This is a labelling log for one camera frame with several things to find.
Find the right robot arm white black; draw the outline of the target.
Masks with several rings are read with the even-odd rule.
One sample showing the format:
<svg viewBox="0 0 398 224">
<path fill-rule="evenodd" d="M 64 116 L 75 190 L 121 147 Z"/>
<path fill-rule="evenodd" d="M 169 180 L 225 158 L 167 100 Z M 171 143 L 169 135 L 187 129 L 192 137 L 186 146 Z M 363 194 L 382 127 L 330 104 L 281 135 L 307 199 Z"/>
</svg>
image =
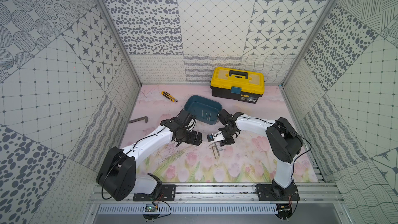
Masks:
<svg viewBox="0 0 398 224">
<path fill-rule="evenodd" d="M 266 137 L 277 159 L 273 185 L 280 189 L 287 189 L 293 184 L 294 161 L 304 142 L 286 118 L 280 117 L 271 121 L 248 116 L 241 112 L 231 115 L 222 109 L 218 113 L 218 120 L 223 127 L 219 128 L 219 132 L 212 138 L 208 138 L 210 142 L 219 142 L 221 146 L 232 145 L 235 143 L 234 138 L 238 137 L 241 131 L 249 131 Z"/>
</svg>

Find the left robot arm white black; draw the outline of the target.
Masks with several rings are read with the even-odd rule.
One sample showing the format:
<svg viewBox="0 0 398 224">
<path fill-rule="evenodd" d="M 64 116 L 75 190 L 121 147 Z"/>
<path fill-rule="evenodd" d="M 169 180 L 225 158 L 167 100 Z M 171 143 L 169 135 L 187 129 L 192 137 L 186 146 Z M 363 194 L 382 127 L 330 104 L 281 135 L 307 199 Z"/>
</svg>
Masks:
<svg viewBox="0 0 398 224">
<path fill-rule="evenodd" d="M 186 110 L 160 125 L 146 137 L 124 148 L 113 147 L 105 156 L 96 182 L 116 201 L 125 199 L 130 193 L 143 195 L 150 201 L 161 196 L 162 182 L 153 174 L 136 174 L 139 165 L 158 149 L 174 141 L 199 146 L 202 134 L 193 128 L 196 117 Z"/>
</svg>

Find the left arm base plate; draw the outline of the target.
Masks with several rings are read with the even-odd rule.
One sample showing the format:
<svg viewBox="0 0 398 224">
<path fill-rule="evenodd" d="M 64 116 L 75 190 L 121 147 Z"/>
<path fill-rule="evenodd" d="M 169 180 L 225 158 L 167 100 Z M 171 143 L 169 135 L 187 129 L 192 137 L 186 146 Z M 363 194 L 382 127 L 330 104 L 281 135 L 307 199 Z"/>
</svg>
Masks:
<svg viewBox="0 0 398 224">
<path fill-rule="evenodd" d="M 174 201 L 176 195 L 176 185 L 172 184 L 162 184 L 161 186 L 156 186 L 153 193 L 146 194 L 134 194 L 134 202 L 153 202 L 153 201 Z"/>
</svg>

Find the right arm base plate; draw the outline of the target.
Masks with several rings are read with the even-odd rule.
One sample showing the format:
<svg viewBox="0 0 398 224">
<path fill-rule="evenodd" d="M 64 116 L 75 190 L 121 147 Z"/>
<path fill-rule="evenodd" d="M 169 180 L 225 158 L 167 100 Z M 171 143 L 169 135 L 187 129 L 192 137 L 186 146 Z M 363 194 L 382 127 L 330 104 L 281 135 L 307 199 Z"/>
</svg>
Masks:
<svg viewBox="0 0 398 224">
<path fill-rule="evenodd" d="M 255 192 L 259 201 L 299 201 L 299 191 L 294 183 L 282 188 L 276 183 L 256 184 Z"/>
</svg>

